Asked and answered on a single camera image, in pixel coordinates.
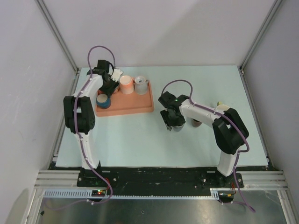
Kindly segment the grey blue mug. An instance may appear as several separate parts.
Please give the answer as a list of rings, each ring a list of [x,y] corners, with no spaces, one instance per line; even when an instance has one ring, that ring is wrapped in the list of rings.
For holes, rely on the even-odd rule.
[[[179,132],[183,129],[183,127],[184,127],[184,124],[178,125],[178,126],[173,126],[172,130],[175,131],[175,132]]]

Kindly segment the brown mug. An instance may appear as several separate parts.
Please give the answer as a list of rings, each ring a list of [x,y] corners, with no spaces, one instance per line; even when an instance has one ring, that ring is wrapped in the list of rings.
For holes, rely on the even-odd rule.
[[[192,119],[192,126],[193,126],[193,127],[197,128],[197,127],[199,127],[199,126],[201,126],[201,125],[202,125],[202,123],[201,123],[200,121],[197,121],[197,120],[195,120],[195,119]]]

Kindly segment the yellow faceted mug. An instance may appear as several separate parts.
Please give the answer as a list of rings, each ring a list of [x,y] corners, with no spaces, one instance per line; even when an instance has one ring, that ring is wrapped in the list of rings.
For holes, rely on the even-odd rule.
[[[230,107],[228,105],[223,104],[221,101],[217,102],[216,110],[217,111],[227,111]]]

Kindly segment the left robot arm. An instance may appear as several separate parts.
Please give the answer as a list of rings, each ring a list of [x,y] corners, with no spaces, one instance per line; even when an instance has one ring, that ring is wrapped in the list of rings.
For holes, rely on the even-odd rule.
[[[109,61],[98,60],[97,66],[87,72],[82,87],[63,99],[65,125],[76,137],[81,151],[81,167],[84,169],[96,169],[100,162],[92,140],[98,93],[103,93],[107,97],[104,104],[110,105],[110,98],[119,87],[122,74]]]

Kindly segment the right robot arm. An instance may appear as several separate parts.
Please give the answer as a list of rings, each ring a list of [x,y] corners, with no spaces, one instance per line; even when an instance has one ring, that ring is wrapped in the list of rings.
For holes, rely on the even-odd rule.
[[[219,186],[227,187],[233,181],[238,150],[248,144],[246,139],[249,132],[238,112],[226,105],[219,105],[215,109],[198,105],[186,95],[176,97],[168,91],[161,94],[158,101],[164,107],[160,114],[169,131],[181,130],[186,118],[212,128],[216,144],[221,150],[216,181]]]

